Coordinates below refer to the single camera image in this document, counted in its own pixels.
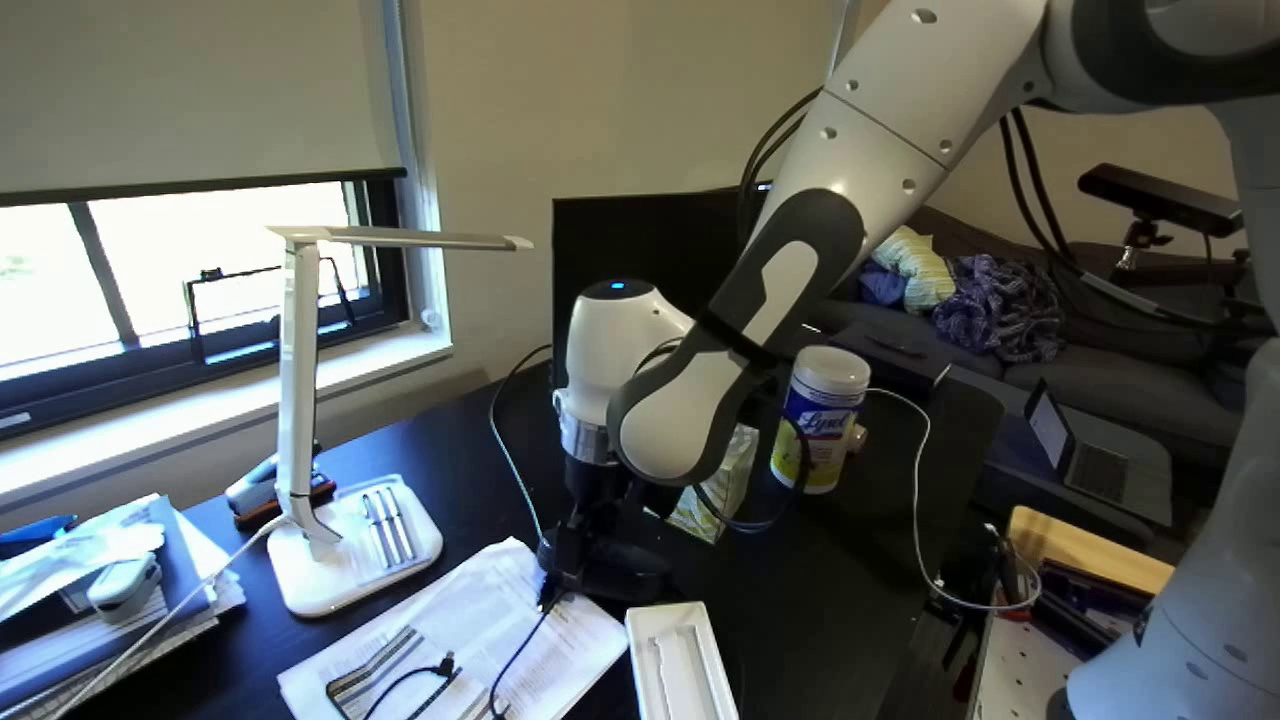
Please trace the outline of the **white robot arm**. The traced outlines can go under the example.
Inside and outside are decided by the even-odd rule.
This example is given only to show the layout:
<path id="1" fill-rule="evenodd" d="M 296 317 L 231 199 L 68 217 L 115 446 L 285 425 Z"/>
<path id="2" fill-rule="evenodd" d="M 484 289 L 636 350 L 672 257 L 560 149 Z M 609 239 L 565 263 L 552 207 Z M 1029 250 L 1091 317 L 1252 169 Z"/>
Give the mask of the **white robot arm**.
<path id="1" fill-rule="evenodd" d="M 1022 103 L 1058 113 L 1207 107 L 1269 311 L 1280 311 L 1275 0 L 889 0 L 818 88 L 802 138 L 711 302 L 672 339 L 630 295 L 572 336 L 616 374 L 567 389 L 572 483 L 698 483 L 716 471 L 760 374 L 802 350 L 811 302 L 851 275 Z"/>

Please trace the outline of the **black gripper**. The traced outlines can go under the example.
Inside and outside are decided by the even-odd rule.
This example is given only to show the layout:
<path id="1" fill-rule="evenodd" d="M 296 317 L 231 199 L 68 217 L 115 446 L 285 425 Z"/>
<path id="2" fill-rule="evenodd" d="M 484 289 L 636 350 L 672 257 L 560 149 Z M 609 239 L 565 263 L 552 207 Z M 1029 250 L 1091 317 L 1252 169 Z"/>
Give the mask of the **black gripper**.
<path id="1" fill-rule="evenodd" d="M 630 469 L 565 465 L 567 512 L 557 525 L 565 575 L 668 575 L 677 487 Z"/>

